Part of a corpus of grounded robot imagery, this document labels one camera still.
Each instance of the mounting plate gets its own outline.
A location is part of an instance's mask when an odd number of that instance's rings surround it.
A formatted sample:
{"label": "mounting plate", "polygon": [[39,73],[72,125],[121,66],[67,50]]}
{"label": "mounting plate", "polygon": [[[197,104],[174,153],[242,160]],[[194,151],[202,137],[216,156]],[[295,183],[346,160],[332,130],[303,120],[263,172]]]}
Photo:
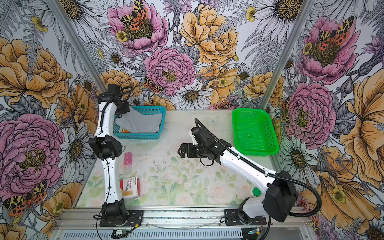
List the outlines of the mounting plate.
{"label": "mounting plate", "polygon": [[136,224],[141,226],[144,210],[127,210],[128,220],[123,225],[115,225],[114,223],[108,223],[103,219],[100,221],[101,227],[134,227]]}
{"label": "mounting plate", "polygon": [[[238,209],[225,209],[224,210],[225,224],[227,226],[245,225],[240,221],[238,217],[238,213],[239,213]],[[252,222],[250,222],[247,225],[266,225],[267,224],[266,219],[263,216],[255,217],[255,218],[252,218],[251,220]]]}

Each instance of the plastic basket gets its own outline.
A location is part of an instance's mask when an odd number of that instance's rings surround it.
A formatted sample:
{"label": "plastic basket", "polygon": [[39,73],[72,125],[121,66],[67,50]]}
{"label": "plastic basket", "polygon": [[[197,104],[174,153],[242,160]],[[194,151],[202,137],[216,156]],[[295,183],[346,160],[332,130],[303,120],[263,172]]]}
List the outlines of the plastic basket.
{"label": "plastic basket", "polygon": [[261,109],[232,111],[236,149],[244,155],[267,156],[279,152],[279,143],[269,114]]}
{"label": "plastic basket", "polygon": [[164,120],[166,118],[166,108],[165,107],[147,107],[147,106],[130,106],[141,114],[144,115],[153,115],[157,113],[163,114],[161,119],[160,129],[157,133],[120,133],[120,126],[116,123],[113,123],[113,135],[120,139],[159,139],[160,133],[163,130]]}

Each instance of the metal rail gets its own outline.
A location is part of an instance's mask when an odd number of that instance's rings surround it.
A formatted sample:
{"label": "metal rail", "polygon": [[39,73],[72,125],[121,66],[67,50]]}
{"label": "metal rail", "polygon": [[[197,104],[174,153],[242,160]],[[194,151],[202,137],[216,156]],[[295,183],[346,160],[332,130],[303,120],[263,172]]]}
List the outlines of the metal rail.
{"label": "metal rail", "polygon": [[[224,216],[224,209],[236,209],[233,206],[218,207],[140,207],[127,208],[128,210],[144,210],[142,226],[139,229],[156,228],[156,225],[164,228],[190,227],[203,224],[209,224],[203,228],[234,228],[234,227],[252,227],[247,226],[226,226],[220,223]],[[304,208],[294,207],[293,212],[303,213]],[[81,208],[66,209],[60,215],[55,230],[59,229],[96,229],[96,220],[93,215],[99,214],[100,208]],[[308,227],[310,225],[308,218],[297,218],[288,216],[285,222],[277,222],[272,219],[271,227]],[[121,227],[98,227],[100,229],[118,229]]]}

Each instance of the green basket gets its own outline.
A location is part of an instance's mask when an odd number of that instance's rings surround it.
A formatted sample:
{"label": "green basket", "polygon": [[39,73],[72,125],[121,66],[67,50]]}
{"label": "green basket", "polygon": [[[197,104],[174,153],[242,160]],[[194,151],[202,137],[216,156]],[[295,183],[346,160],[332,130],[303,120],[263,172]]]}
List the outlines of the green basket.
{"label": "green basket", "polygon": [[232,111],[236,149],[244,155],[267,156],[279,152],[279,143],[269,114],[261,109]]}

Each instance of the green cap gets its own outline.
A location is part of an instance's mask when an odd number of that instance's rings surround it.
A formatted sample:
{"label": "green cap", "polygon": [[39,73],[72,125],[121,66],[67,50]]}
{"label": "green cap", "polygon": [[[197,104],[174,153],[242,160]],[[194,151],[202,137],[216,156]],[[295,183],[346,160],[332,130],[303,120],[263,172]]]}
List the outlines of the green cap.
{"label": "green cap", "polygon": [[252,190],[252,194],[255,196],[255,197],[259,197],[262,192],[260,189],[258,189],[257,187],[255,187],[253,190]]}

